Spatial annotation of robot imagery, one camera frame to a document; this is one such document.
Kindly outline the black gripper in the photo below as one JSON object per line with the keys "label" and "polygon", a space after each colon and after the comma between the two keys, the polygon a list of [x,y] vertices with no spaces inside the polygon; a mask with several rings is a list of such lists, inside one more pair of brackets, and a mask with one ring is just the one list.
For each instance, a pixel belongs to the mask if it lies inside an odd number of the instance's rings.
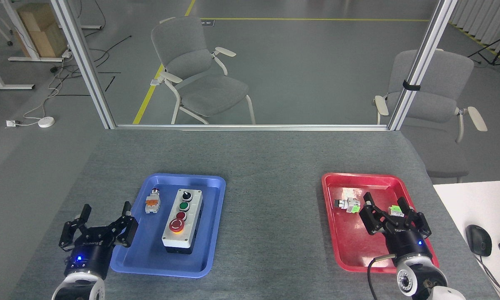
{"label": "black gripper", "polygon": [[121,216],[107,226],[107,235],[92,240],[86,240],[80,236],[74,242],[76,230],[79,229],[82,234],[88,233],[85,224],[92,209],[89,204],[84,204],[78,217],[65,222],[59,241],[59,247],[63,251],[71,251],[65,266],[65,276],[76,272],[86,272],[103,280],[106,279],[115,245],[129,248],[135,237],[138,222],[131,215],[131,208],[131,203],[125,201]]}
{"label": "black gripper", "polygon": [[405,197],[400,197],[397,201],[399,208],[404,216],[398,223],[406,229],[395,228],[393,226],[384,226],[390,215],[374,205],[374,200],[370,192],[363,196],[364,205],[359,211],[359,216],[370,235],[383,233],[386,241],[386,247],[389,254],[394,254],[392,261],[399,261],[402,258],[409,258],[415,255],[421,255],[433,258],[425,239],[431,234],[425,215],[417,212]]}

